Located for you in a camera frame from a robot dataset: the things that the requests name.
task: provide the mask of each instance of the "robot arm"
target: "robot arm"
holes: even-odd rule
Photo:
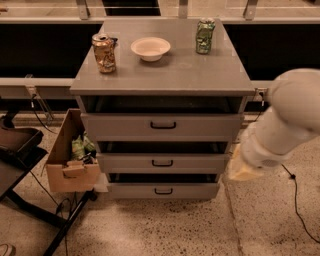
[[[253,168],[280,165],[295,147],[320,134],[320,70],[285,72],[267,97],[271,107],[240,138],[240,157]]]

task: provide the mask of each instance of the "drawer handle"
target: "drawer handle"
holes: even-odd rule
[[[152,160],[152,165],[154,167],[170,167],[173,165],[173,160],[170,160],[168,161],[168,163],[165,163],[165,164],[161,164],[161,163],[158,163],[158,161]]]
[[[156,188],[154,189],[154,193],[157,195],[171,195],[173,193],[173,189],[171,188],[170,190],[166,191],[158,191]]]
[[[174,129],[177,127],[177,123],[176,122],[173,122],[171,126],[159,126],[159,125],[156,125],[154,124],[152,121],[150,122],[150,127],[152,129]]]

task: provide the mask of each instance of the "open drawer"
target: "open drawer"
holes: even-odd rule
[[[108,189],[112,198],[211,199],[216,197],[219,184],[113,183]]]
[[[93,141],[231,141],[242,123],[239,114],[82,114]]]
[[[106,173],[219,174],[229,159],[224,154],[98,154]]]

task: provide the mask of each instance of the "cardboard box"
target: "cardboard box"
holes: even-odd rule
[[[84,126],[79,109],[69,109],[49,154],[46,170],[51,192],[81,192],[92,190],[101,173],[98,164],[82,165],[70,170],[72,139],[82,135]]]

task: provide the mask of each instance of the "can label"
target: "can label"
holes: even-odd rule
[[[107,34],[95,34],[92,36],[92,46],[99,71],[101,73],[115,71],[115,40],[110,38]]]
[[[215,23],[211,19],[201,19],[198,22],[196,35],[196,52],[208,54],[211,51],[212,34]]]

